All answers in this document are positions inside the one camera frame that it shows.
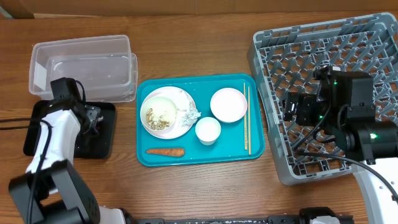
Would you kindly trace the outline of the white bowl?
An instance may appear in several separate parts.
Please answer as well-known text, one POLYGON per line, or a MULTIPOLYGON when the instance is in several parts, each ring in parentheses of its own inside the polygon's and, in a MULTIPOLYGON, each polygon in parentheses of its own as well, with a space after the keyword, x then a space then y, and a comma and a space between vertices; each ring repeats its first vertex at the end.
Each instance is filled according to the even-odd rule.
POLYGON ((161 131, 166 131, 170 129, 171 127, 161 130, 161 131, 156 131, 156 130, 151 130, 150 127, 147 124, 146 120, 146 113, 150 108, 154 108, 156 110, 161 110, 165 111, 167 110, 169 112, 169 115, 171 115, 174 118, 174 122, 171 125, 171 127, 175 124, 176 119, 177 119, 177 107, 175 103, 170 99, 165 96, 154 96, 149 98, 147 101, 145 101, 140 110, 140 117, 143 125, 149 129, 150 131, 155 131, 155 132, 161 132, 161 131))

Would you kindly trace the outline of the foil ball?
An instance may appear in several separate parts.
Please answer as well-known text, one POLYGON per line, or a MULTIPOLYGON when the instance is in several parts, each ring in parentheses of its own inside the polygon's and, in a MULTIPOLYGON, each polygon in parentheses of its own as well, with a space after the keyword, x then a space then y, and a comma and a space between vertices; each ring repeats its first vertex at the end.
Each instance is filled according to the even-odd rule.
POLYGON ((194 101, 184 90, 177 95, 177 109, 181 112, 181 118, 179 121, 179 126, 181 127, 193 125, 201 116, 201 113, 194 105, 194 101))

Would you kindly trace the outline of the white paper cup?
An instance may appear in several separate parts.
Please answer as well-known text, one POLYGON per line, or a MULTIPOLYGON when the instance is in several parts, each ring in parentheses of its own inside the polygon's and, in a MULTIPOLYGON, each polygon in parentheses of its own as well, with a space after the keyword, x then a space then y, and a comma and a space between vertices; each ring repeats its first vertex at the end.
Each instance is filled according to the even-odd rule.
POLYGON ((212 145, 221 134, 221 125, 215 118, 204 117, 196 123, 195 134, 202 144, 212 145))

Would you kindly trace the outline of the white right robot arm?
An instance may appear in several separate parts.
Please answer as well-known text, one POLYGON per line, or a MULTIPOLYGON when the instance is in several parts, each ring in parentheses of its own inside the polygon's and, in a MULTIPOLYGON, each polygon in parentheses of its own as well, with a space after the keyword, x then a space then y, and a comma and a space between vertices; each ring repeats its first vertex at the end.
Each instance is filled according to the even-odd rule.
POLYGON ((344 72, 328 66, 314 70, 316 94, 289 93, 283 100, 284 121, 311 131, 292 149, 304 157, 346 161, 361 189, 370 223, 397 223, 397 125, 377 121, 373 78, 366 72, 344 72), (319 131, 344 156, 307 152, 301 145, 319 131))

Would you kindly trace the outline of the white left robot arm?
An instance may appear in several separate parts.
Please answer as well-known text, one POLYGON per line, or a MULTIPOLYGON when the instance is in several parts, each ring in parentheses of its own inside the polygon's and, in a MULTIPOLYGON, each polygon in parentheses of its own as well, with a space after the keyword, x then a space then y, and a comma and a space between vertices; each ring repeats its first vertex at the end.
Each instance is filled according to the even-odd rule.
POLYGON ((53 99, 36 103, 26 126, 32 162, 9 183, 24 223, 135 223, 127 210, 99 205, 73 165, 76 157, 110 156, 115 106, 87 101, 83 85, 73 78, 50 86, 53 99))

